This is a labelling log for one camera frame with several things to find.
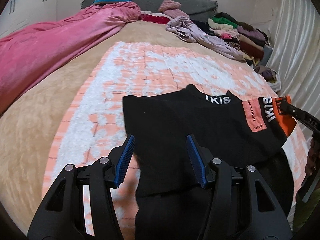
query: clothing tag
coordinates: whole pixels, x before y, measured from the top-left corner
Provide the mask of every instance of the clothing tag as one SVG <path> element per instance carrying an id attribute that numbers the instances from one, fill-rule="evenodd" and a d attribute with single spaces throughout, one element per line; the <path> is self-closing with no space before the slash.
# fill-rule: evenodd
<path id="1" fill-rule="evenodd" d="M 259 100 L 257 98 L 243 101 L 242 106 L 251 131 L 259 132 L 267 128 L 262 115 Z"/>

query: purple clothing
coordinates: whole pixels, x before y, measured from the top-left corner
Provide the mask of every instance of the purple clothing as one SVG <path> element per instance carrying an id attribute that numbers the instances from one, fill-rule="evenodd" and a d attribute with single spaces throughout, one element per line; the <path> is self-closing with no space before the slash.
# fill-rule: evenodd
<path id="1" fill-rule="evenodd" d="M 245 30 L 242 26 L 238 25 L 237 30 L 239 33 L 245 34 L 246 36 L 256 38 L 260 41 L 266 41 L 266 38 L 263 36 L 263 34 L 259 31 L 257 31 L 256 29 L 254 29 L 254 31 L 250 32 L 250 31 Z"/>
<path id="2" fill-rule="evenodd" d="M 201 45 L 227 57 L 230 59 L 245 62 L 242 53 L 230 47 L 222 39 L 207 35 L 199 29 L 189 18 L 178 16 L 167 23 L 166 30 L 178 35 L 178 37 L 186 42 L 198 42 Z"/>

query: blue cloth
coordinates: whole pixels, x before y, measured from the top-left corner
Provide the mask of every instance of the blue cloth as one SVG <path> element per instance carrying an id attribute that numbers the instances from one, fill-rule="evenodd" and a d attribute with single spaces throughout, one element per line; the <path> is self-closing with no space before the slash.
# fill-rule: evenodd
<path id="1" fill-rule="evenodd" d="M 92 4 L 109 4 L 109 3 L 117 3 L 117 2 L 128 2 L 131 0 L 95 0 Z"/>
<path id="2" fill-rule="evenodd" d="M 263 55 L 262 60 L 259 62 L 259 65 L 266 66 L 266 64 L 272 54 L 272 48 L 268 45 L 264 45 L 263 51 L 264 51 L 264 55 Z"/>

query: beige bedsheet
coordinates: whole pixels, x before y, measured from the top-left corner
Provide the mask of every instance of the beige bedsheet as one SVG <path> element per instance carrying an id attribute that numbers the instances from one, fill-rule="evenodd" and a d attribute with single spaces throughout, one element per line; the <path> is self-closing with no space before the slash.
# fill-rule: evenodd
<path id="1" fill-rule="evenodd" d="M 138 21 L 58 69 L 19 98 L 0 119 L 0 201 L 26 234 L 41 202 L 48 153 L 60 121 L 78 89 L 117 41 L 187 47 L 234 62 L 197 43 L 186 43 L 165 25 Z"/>

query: pink blanket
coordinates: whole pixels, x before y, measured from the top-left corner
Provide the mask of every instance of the pink blanket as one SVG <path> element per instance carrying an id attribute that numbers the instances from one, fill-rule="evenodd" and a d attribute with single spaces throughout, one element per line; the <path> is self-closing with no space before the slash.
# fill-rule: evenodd
<path id="1" fill-rule="evenodd" d="M 73 58 L 141 14 L 134 2 L 92 5 L 58 22 L 33 24 L 0 39 L 0 114 Z"/>

